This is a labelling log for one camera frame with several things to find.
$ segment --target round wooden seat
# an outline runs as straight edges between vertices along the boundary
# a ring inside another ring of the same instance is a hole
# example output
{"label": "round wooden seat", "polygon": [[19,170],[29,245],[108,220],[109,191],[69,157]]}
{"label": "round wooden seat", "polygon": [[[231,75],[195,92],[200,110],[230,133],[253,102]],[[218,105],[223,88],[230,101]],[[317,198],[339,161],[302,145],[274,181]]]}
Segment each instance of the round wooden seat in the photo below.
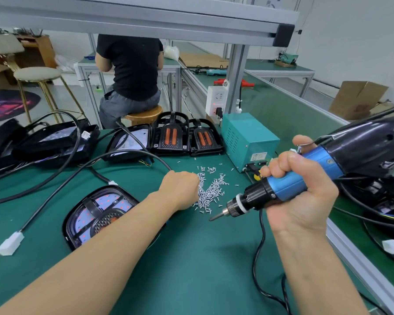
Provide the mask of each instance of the round wooden seat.
{"label": "round wooden seat", "polygon": [[138,112],[137,114],[128,114],[126,119],[131,121],[131,125],[151,124],[153,123],[162,112],[161,106],[148,110],[147,112]]}

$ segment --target gold stool leg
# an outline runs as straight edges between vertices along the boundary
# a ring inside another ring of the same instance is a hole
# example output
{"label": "gold stool leg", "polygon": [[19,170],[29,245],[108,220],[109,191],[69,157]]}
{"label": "gold stool leg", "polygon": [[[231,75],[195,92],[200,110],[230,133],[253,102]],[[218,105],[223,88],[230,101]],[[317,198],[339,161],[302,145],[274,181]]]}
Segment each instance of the gold stool leg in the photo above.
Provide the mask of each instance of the gold stool leg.
{"label": "gold stool leg", "polygon": [[[53,112],[54,108],[53,108],[53,105],[51,105],[51,101],[49,100],[49,97],[48,97],[48,94],[47,94],[47,87],[44,86],[44,82],[38,82],[38,84],[41,87],[42,92],[44,93],[45,99],[47,100],[47,103],[48,103],[48,106],[49,106],[50,110]],[[58,118],[57,118],[56,114],[54,114],[54,118],[55,118],[55,122],[56,123],[60,123],[58,121]]]}
{"label": "gold stool leg", "polygon": [[74,97],[74,95],[73,95],[73,93],[71,92],[70,88],[67,86],[67,83],[65,82],[64,78],[63,78],[63,77],[60,77],[60,78],[61,78],[61,80],[62,80],[64,86],[66,87],[67,91],[69,92],[71,98],[73,98],[73,100],[74,100],[75,104],[77,105],[77,108],[79,109],[80,113],[83,115],[83,117],[84,117],[85,119],[87,119],[87,118],[86,118],[86,115],[85,115],[85,112],[83,111],[83,109],[82,109],[82,107],[80,106],[79,102],[77,101],[76,97]]}
{"label": "gold stool leg", "polygon": [[[51,91],[49,90],[47,82],[44,82],[44,87],[47,90],[48,97],[51,98],[51,102],[53,103],[54,109],[58,110],[59,108],[57,107],[57,103],[54,100],[53,94],[51,94]],[[62,114],[58,114],[58,116],[60,117],[61,122],[63,123],[64,122],[63,115]]]}
{"label": "gold stool leg", "polygon": [[31,119],[31,115],[29,114],[28,103],[26,102],[25,92],[23,91],[21,82],[18,79],[16,81],[18,83],[19,92],[21,94],[22,104],[23,104],[23,108],[25,109],[26,117],[28,117],[28,121],[29,123],[31,123],[32,119]]}

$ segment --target gray pants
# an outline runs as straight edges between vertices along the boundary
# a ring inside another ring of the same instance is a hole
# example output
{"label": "gray pants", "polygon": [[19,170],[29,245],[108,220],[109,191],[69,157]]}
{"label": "gray pants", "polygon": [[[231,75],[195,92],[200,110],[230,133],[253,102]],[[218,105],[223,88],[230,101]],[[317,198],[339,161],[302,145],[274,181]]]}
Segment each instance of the gray pants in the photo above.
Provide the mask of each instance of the gray pants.
{"label": "gray pants", "polygon": [[147,100],[135,101],[120,95],[110,86],[108,92],[101,98],[99,106],[101,124],[105,129],[118,128],[116,121],[121,117],[151,110],[158,105],[159,99],[160,90]]}

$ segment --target electric screwdriver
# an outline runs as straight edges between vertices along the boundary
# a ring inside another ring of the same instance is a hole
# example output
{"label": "electric screwdriver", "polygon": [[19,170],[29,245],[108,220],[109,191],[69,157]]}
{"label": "electric screwdriver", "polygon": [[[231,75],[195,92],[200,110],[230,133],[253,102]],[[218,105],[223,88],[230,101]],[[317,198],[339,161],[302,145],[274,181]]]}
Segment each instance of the electric screwdriver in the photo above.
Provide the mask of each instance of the electric screwdriver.
{"label": "electric screwdriver", "polygon": [[[331,180],[348,173],[386,177],[394,170],[394,117],[349,124],[313,143],[319,145],[304,157],[318,162]],[[306,189],[302,176],[293,171],[282,178],[264,177],[230,200],[210,221],[227,215],[237,217],[252,208],[267,208],[291,200]]]}

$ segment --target right hand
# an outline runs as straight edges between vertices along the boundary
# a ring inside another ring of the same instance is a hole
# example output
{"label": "right hand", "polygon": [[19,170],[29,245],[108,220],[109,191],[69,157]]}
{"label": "right hand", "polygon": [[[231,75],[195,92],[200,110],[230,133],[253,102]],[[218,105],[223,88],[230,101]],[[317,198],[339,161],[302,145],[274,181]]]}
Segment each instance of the right hand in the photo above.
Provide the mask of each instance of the right hand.
{"label": "right hand", "polygon": [[[302,135],[293,139],[295,146],[309,142],[312,142],[312,139]],[[305,146],[302,153],[314,148],[315,144]],[[280,178],[291,170],[303,177],[308,189],[290,201],[268,207],[267,217],[273,233],[291,233],[297,236],[308,231],[325,235],[327,217],[339,195],[336,185],[320,164],[291,151],[283,152],[278,158],[272,159],[269,166],[264,166],[260,173],[263,177],[272,175]]]}
{"label": "right hand", "polygon": [[194,173],[171,170],[163,177],[158,192],[172,202],[174,211],[185,210],[198,201],[199,183],[200,179]]}

